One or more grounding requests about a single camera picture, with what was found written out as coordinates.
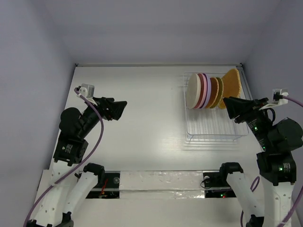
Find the orange woven round plate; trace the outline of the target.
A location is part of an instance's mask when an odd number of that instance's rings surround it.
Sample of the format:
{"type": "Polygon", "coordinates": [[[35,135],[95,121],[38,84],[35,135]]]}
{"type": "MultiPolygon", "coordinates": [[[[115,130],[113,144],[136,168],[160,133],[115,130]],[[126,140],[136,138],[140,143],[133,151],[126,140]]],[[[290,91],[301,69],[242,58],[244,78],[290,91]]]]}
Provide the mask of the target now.
{"type": "Polygon", "coordinates": [[[218,79],[215,77],[211,77],[210,81],[211,81],[211,95],[210,95],[208,104],[206,105],[206,108],[210,108],[214,104],[214,102],[217,98],[218,92],[219,92],[218,79]]]}

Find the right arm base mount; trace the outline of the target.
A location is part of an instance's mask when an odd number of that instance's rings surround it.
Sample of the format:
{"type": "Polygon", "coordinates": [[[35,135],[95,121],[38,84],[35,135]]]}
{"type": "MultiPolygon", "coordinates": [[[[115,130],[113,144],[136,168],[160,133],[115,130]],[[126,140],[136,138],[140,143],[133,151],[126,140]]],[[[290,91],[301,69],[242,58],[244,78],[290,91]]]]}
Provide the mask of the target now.
{"type": "Polygon", "coordinates": [[[205,198],[236,198],[233,189],[219,172],[203,172],[200,186],[204,189],[205,198]]]}

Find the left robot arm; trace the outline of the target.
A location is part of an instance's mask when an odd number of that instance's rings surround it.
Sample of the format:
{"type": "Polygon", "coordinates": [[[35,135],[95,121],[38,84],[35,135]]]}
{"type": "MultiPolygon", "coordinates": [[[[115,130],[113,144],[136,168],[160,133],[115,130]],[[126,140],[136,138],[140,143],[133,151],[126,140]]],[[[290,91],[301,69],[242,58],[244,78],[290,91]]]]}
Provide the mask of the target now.
{"type": "Polygon", "coordinates": [[[103,166],[85,162],[101,142],[103,121],[119,120],[127,102],[77,96],[87,108],[81,113],[70,107],[61,113],[49,186],[29,211],[25,227],[72,227],[73,217],[91,189],[105,181],[103,166]]]}

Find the orange woven rectangular tray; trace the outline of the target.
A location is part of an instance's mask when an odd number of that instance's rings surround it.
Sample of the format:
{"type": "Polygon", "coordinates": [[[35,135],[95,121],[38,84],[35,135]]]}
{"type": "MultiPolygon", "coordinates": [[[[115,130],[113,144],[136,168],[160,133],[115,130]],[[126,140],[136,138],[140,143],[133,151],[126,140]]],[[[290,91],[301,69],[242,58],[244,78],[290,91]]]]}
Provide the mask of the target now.
{"type": "Polygon", "coordinates": [[[240,98],[241,95],[241,79],[240,79],[240,73],[237,69],[231,69],[229,70],[223,77],[223,97],[220,103],[218,104],[218,107],[220,109],[225,109],[225,103],[223,101],[223,98],[228,97],[236,97],[240,98]]]}

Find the cream round plate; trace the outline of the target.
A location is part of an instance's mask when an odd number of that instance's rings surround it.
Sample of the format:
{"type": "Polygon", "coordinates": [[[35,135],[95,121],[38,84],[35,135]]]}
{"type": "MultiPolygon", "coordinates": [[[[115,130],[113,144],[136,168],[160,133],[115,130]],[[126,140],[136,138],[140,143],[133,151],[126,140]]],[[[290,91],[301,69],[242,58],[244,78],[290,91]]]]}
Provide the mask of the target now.
{"type": "Polygon", "coordinates": [[[187,82],[186,104],[188,109],[193,109],[200,98],[201,80],[198,74],[193,73],[187,82]]]}

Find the pink round plate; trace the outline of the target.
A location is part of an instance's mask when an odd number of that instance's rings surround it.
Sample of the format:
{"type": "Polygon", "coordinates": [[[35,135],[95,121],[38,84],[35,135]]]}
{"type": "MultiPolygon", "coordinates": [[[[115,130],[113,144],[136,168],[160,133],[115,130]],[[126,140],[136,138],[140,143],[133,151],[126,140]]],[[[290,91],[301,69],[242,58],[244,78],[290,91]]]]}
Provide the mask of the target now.
{"type": "Polygon", "coordinates": [[[199,96],[199,100],[196,104],[196,106],[194,107],[195,109],[201,108],[204,104],[204,101],[206,99],[206,93],[207,93],[207,79],[205,78],[205,76],[201,73],[197,74],[200,78],[200,83],[201,83],[201,89],[200,89],[200,96],[199,96]]]}

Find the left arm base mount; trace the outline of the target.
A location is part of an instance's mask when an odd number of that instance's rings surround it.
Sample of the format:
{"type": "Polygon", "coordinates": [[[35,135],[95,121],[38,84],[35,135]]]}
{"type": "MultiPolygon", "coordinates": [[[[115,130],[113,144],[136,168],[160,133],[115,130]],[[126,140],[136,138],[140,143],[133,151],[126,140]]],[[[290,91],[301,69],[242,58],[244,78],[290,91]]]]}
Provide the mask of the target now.
{"type": "Polygon", "coordinates": [[[86,199],[119,199],[120,172],[105,172],[102,182],[91,189],[86,199]]]}

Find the yellow-green woven round plate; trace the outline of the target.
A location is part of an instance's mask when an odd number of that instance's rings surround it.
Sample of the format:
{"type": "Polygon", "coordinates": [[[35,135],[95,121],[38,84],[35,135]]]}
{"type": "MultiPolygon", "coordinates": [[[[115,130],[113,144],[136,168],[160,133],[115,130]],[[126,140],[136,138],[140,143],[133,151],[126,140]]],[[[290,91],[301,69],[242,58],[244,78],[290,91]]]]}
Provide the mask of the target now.
{"type": "Polygon", "coordinates": [[[215,108],[216,106],[218,106],[218,104],[221,102],[222,97],[223,97],[223,80],[220,77],[216,77],[217,81],[218,81],[218,95],[216,97],[215,102],[213,103],[213,105],[210,107],[211,109],[215,108]]]}

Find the lilac round plate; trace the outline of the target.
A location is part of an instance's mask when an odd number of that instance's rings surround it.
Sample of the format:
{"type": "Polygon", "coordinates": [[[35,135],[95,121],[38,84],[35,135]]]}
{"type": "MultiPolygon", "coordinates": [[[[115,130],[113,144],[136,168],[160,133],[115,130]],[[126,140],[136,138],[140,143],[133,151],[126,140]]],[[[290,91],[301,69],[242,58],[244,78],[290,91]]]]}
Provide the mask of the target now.
{"type": "Polygon", "coordinates": [[[211,96],[211,81],[210,81],[210,78],[205,73],[203,73],[203,75],[204,75],[204,77],[206,78],[206,81],[207,81],[207,93],[206,93],[205,101],[204,101],[201,108],[206,108],[206,106],[208,105],[210,96],[211,96]]]}

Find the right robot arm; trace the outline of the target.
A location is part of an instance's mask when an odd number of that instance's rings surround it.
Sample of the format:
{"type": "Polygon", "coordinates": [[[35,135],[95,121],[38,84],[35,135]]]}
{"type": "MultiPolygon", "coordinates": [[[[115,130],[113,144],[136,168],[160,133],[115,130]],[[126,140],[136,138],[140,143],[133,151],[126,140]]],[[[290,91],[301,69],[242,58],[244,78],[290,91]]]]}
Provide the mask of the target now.
{"type": "Polygon", "coordinates": [[[236,97],[223,99],[230,119],[235,123],[245,122],[262,148],[257,154],[257,164],[264,190],[264,205],[261,206],[250,189],[239,163],[223,163],[218,173],[222,185],[234,191],[248,227],[289,227],[303,194],[292,202],[296,182],[296,163],[292,151],[303,145],[303,129],[294,120],[285,118],[274,124],[267,110],[267,98],[245,100],[236,97]]]}

